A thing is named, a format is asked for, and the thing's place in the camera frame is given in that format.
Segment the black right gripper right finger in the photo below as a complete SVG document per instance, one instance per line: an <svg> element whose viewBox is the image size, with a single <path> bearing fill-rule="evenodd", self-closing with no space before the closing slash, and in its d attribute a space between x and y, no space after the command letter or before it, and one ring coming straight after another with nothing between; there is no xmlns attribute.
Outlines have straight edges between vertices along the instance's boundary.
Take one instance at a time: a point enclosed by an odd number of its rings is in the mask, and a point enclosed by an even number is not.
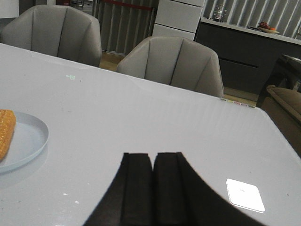
<svg viewBox="0 0 301 226"><path fill-rule="evenodd" d="M261 225L220 197L181 152L157 154L154 195L157 226Z"/></svg>

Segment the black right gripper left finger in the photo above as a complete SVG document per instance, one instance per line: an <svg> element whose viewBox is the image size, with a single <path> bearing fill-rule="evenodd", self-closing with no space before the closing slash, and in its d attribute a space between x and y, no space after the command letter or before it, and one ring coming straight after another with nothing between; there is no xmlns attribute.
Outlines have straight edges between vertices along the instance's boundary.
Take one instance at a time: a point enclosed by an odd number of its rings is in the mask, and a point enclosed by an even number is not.
<svg viewBox="0 0 301 226"><path fill-rule="evenodd" d="M151 226L153 183L146 153L124 153L120 167L86 226Z"/></svg>

